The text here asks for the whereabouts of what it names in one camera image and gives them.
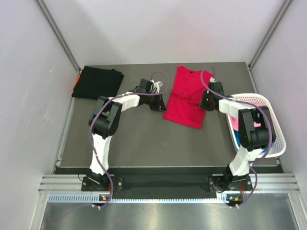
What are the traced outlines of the red t shirt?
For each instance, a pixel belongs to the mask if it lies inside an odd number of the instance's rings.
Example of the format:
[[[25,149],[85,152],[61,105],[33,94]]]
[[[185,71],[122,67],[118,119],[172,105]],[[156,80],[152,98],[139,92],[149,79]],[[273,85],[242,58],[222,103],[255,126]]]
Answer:
[[[177,67],[173,88],[171,90],[163,119],[191,128],[201,129],[206,111],[199,108],[204,84],[209,84],[213,75],[207,71],[190,70],[184,66]]]

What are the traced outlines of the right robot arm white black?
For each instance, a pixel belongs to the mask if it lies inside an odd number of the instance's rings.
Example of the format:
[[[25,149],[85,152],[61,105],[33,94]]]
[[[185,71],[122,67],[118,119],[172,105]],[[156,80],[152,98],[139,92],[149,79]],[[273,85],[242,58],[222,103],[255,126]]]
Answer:
[[[270,109],[224,96],[221,82],[210,82],[204,86],[206,90],[203,92],[200,108],[206,111],[216,110],[238,121],[240,148],[227,167],[230,174],[224,177],[225,186],[234,190],[241,185],[241,176],[249,173],[251,163],[264,149],[269,152],[275,141]]]

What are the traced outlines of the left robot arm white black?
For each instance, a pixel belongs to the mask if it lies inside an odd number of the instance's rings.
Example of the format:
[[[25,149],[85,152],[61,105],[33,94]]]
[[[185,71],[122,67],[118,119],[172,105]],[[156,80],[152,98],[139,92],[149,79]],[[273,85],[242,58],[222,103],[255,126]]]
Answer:
[[[141,79],[134,90],[119,94],[115,97],[101,96],[98,98],[92,115],[89,119],[93,157],[90,170],[96,175],[92,184],[98,190],[107,188],[109,179],[106,174],[108,164],[109,146],[116,133],[121,113],[143,104],[152,111],[167,112],[163,101],[161,81]]]

